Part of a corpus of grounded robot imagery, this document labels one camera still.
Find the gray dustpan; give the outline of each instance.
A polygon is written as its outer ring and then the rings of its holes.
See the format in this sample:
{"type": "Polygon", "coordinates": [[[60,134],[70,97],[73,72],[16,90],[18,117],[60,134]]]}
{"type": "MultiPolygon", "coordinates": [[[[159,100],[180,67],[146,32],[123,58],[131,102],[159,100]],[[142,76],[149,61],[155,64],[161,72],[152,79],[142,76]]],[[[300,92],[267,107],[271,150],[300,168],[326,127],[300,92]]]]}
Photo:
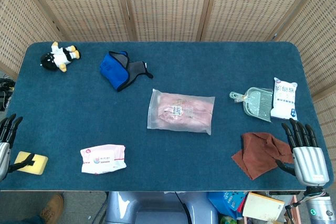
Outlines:
{"type": "Polygon", "coordinates": [[[256,118],[271,121],[272,109],[272,89],[249,88],[245,94],[236,92],[230,93],[230,98],[235,102],[243,102],[243,108],[246,114],[256,118]]]}

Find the qr code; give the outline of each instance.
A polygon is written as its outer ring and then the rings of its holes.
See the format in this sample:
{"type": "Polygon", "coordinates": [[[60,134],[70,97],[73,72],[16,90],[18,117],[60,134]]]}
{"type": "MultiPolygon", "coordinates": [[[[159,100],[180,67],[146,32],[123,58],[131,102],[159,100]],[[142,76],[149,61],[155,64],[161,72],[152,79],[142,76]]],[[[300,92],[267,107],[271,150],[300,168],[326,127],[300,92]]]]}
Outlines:
{"type": "Polygon", "coordinates": [[[173,106],[173,115],[182,115],[182,107],[173,106]]]}

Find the brown towel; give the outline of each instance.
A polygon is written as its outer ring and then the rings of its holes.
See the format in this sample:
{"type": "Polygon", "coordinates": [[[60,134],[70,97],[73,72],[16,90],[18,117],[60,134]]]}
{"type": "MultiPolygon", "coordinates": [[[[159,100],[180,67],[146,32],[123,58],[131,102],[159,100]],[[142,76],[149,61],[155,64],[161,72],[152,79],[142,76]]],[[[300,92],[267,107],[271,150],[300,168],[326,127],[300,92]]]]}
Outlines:
{"type": "Polygon", "coordinates": [[[248,132],[241,137],[244,150],[240,150],[231,158],[250,179],[256,179],[276,168],[276,159],[284,163],[294,163],[289,145],[269,133],[248,132]]]}

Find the woven rattan panel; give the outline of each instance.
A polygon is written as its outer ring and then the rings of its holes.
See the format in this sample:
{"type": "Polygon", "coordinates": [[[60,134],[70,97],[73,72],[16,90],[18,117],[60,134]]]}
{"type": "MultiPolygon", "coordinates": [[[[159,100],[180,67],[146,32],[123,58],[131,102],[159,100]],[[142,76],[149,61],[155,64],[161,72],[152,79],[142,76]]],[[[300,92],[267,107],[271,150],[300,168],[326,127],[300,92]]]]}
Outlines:
{"type": "Polygon", "coordinates": [[[129,40],[120,0],[42,0],[70,40],[129,40]]]}
{"type": "Polygon", "coordinates": [[[294,0],[214,0],[202,40],[266,40],[293,2],[294,0]]]}
{"type": "Polygon", "coordinates": [[[0,64],[12,77],[30,44],[59,40],[58,34],[33,0],[0,0],[0,64]]]}
{"type": "Polygon", "coordinates": [[[336,0],[308,0],[278,40],[299,48],[312,94],[336,81],[336,0]]]}
{"type": "Polygon", "coordinates": [[[204,0],[130,0],[139,40],[196,39],[204,0]]]}
{"type": "Polygon", "coordinates": [[[314,103],[328,153],[336,174],[336,92],[314,103]]]}

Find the blue tablecloth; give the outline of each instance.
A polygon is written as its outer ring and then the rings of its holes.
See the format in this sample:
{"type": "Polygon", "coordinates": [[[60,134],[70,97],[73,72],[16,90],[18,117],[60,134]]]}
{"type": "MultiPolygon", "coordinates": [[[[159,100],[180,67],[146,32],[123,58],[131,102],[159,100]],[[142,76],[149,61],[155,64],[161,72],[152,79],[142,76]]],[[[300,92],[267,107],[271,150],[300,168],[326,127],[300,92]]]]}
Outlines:
{"type": "Polygon", "coordinates": [[[8,174],[1,190],[295,190],[304,189],[279,168],[250,180],[231,156],[246,132],[269,132],[287,141],[283,120],[268,123],[247,116],[231,91],[274,88],[274,77],[297,82],[298,119],[310,123],[333,172],[312,104],[299,52],[287,42],[61,42],[74,44],[81,59],[66,73],[40,66],[51,42],[31,45],[16,83],[9,112],[24,119],[12,162],[19,151],[49,157],[41,176],[8,174]],[[109,51],[126,50],[132,61],[147,62],[154,78],[139,76],[121,92],[99,72],[109,51]],[[212,135],[148,130],[152,89],[215,96],[212,135]],[[126,169],[81,173],[80,150],[102,144],[125,145],[126,169]]]}

